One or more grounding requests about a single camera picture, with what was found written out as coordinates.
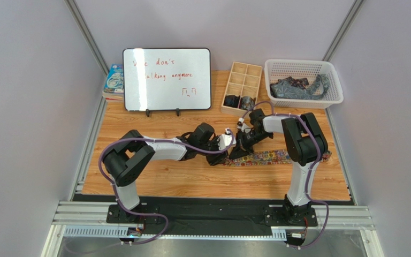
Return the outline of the colourful patterned tie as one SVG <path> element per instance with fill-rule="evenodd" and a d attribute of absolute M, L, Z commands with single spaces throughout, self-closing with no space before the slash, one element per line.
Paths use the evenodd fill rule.
<path fill-rule="evenodd" d="M 227 167 L 249 167 L 258 165 L 274 165 L 274 164 L 292 164 L 287 150 L 269 150 L 263 152 L 254 152 L 248 156 L 231 160 L 226 158 L 223 166 Z"/>

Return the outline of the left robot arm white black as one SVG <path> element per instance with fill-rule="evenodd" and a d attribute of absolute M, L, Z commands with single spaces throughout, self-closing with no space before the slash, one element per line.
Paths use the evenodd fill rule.
<path fill-rule="evenodd" d="M 210 166 L 214 166 L 224 163 L 228 150 L 235 144 L 230 128 L 224 134 L 216 135 L 207 123 L 172 139 L 146 137 L 138 130 L 130 130 L 101 152 L 98 168 L 111 183 L 117 202 L 123 209 L 133 210 L 140 203 L 135 181 L 149 162 L 188 161 L 202 155 Z"/>

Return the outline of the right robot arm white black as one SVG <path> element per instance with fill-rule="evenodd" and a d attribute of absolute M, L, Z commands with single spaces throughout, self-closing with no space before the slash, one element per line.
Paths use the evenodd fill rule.
<path fill-rule="evenodd" d="M 252 128 L 238 129 L 237 144 L 229 154 L 231 160 L 249 156 L 253 146 L 274 133 L 284 135 L 288 156 L 294 162 L 290 188 L 285 195 L 285 211 L 289 216 L 307 214 L 311 208 L 308 191 L 310 179 L 328 143 L 321 127 L 312 112 L 300 116 L 266 115 L 262 109 L 249 113 Z"/>

